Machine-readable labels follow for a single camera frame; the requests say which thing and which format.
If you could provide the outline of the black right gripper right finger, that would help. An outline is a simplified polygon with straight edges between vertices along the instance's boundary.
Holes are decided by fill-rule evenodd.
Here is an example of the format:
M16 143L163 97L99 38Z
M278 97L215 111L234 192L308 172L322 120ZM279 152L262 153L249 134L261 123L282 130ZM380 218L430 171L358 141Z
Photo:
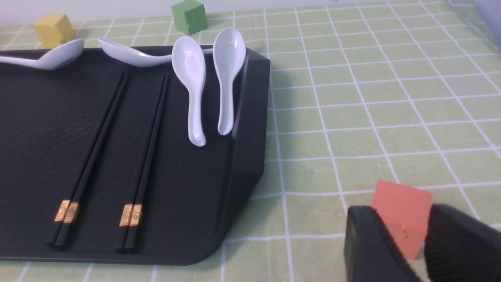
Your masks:
M446 204L433 204L424 257L432 282L499 282L499 230Z

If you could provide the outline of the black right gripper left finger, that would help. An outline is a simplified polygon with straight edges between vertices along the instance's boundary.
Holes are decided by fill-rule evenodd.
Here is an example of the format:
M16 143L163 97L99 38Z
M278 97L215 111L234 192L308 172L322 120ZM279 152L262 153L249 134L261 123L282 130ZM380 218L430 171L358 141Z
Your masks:
M348 208L344 240L348 282L420 282L370 206Z

